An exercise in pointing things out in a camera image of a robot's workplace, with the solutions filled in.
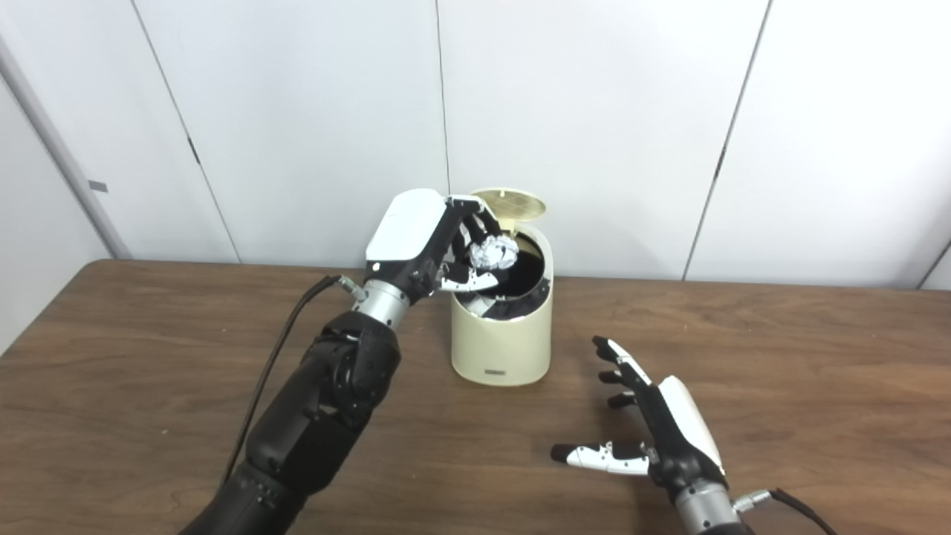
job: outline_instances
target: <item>black robotic arm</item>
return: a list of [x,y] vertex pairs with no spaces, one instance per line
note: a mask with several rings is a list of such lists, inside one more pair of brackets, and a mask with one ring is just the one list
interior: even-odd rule
[[[366,280],[343,286],[351,310],[327,324],[247,436],[244,460],[182,535],[282,535],[307,499],[330,485],[390,385],[403,314],[437,289],[472,291],[505,277],[463,263],[466,248],[501,247],[492,211],[477,197],[401,193],[367,248]],[[449,248],[453,261],[444,257]]]

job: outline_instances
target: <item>black cable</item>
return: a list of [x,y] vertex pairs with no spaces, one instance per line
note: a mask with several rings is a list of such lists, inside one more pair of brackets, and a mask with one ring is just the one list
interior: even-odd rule
[[796,499],[796,497],[792,496],[788,492],[782,490],[781,488],[777,488],[776,490],[770,490],[769,495],[772,496],[773,500],[776,500],[777,502],[783,502],[793,509],[803,513],[806,518],[821,527],[827,535],[839,535],[835,532],[835,529],[832,529],[831,525],[826,524],[825,520],[816,514],[816,511],[813,511],[811,507],[804,504],[803,502],[800,502],[798,499]]
[[238,455],[244,446],[244,439],[247,438],[247,432],[251,428],[251,420],[254,419],[254,411],[258,408],[258,401],[261,400],[261,394],[264,392],[264,384],[267,383],[267,376],[271,374],[271,368],[274,367],[274,363],[278,360],[278,355],[281,353],[281,348],[284,347],[284,342],[287,341],[287,335],[290,334],[291,327],[294,326],[294,322],[297,320],[304,306],[310,303],[311,299],[317,297],[317,294],[333,286],[339,279],[339,275],[333,277],[327,276],[320,279],[320,282],[304,292],[301,299],[294,306],[294,309],[291,310],[290,316],[287,317],[287,321],[284,323],[284,328],[281,329],[281,334],[278,335],[278,340],[274,343],[274,348],[271,349],[271,354],[267,357],[267,362],[264,363],[264,370],[262,370],[261,376],[258,378],[258,384],[254,387],[254,392],[251,394],[251,403],[248,405],[247,412],[244,414],[244,421],[241,424],[241,430],[238,432],[238,439],[235,441],[234,448],[231,449],[231,456],[228,458],[228,464],[224,468],[224,475],[222,476],[222,482],[219,484],[219,487],[227,483],[228,478],[231,477],[231,472],[235,468],[235,463],[238,462]]

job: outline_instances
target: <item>crumpled paper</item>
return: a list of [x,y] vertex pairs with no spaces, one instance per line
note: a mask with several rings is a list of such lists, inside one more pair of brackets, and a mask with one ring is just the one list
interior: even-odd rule
[[469,246],[469,261],[473,268],[508,269],[518,258],[518,244],[509,236],[488,236],[482,244]]

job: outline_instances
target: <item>wooden table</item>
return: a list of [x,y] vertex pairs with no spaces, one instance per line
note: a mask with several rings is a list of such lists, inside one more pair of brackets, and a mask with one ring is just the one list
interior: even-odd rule
[[[320,276],[85,268],[0,359],[0,533],[177,533]],[[594,334],[690,387],[734,495],[779,485],[843,535],[951,531],[951,293],[561,278],[554,295],[551,371],[519,388],[457,377],[446,297],[416,305],[389,397],[292,532],[681,533],[649,481],[549,460],[555,442],[640,436],[605,407],[617,389],[595,378]],[[331,290],[303,313],[265,401],[348,304]],[[747,519],[760,535],[819,533],[778,504]]]

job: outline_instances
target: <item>robot finger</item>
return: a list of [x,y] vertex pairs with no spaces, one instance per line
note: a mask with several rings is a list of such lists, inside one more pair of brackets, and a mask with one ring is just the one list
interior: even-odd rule
[[502,234],[502,227],[498,225],[498,221],[494,218],[493,214],[489,210],[484,209],[481,212],[477,213],[475,217],[482,222],[482,226],[485,228],[485,231],[492,236],[499,236]]
[[462,258],[466,255],[466,238],[462,235],[462,232],[457,232],[456,236],[453,237],[453,260],[456,262],[461,262]]
[[478,291],[496,287],[506,281],[504,270],[486,270],[456,262],[443,262],[439,270],[439,289],[443,291]]
[[603,445],[556,444],[552,459],[571,466],[601,470],[612,474],[647,475],[650,461],[635,445],[608,442]]
[[462,218],[462,225],[469,231],[469,239],[472,240],[475,244],[481,244],[485,241],[485,230],[479,226],[479,223],[476,222],[476,218],[472,215]]
[[616,369],[598,372],[597,378],[599,381],[601,381],[605,385],[620,385],[621,384],[621,372]]
[[608,398],[608,406],[611,408],[624,408],[625,406],[637,406],[637,398],[633,392],[621,392]]

